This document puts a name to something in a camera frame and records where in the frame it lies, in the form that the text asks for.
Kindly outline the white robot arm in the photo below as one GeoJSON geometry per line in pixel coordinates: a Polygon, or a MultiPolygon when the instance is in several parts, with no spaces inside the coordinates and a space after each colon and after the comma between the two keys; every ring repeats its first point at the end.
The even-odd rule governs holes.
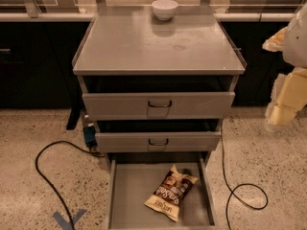
{"type": "Polygon", "coordinates": [[[287,126],[307,104],[307,4],[304,4],[287,27],[263,44],[271,52],[282,52],[283,60],[293,65],[288,74],[279,74],[273,84],[271,101],[265,117],[270,132],[287,126]]]}

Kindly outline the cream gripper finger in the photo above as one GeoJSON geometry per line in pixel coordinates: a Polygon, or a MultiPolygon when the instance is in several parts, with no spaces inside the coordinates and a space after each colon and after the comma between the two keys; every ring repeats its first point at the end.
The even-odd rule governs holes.
{"type": "Polygon", "coordinates": [[[286,30],[287,28],[284,27],[281,30],[279,30],[276,34],[272,35],[269,39],[267,39],[263,43],[262,48],[270,52],[283,51],[284,37],[286,30]]]}
{"type": "Polygon", "coordinates": [[[269,103],[265,112],[265,129],[269,132],[277,132],[286,127],[295,116],[294,109],[269,103]]]}

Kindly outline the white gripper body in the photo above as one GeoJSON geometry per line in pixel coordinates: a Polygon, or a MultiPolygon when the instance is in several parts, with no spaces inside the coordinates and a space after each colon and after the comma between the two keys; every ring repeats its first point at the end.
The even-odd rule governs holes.
{"type": "Polygon", "coordinates": [[[272,102],[295,112],[307,104],[307,69],[296,67],[290,74],[279,74],[273,84],[272,102]]]}

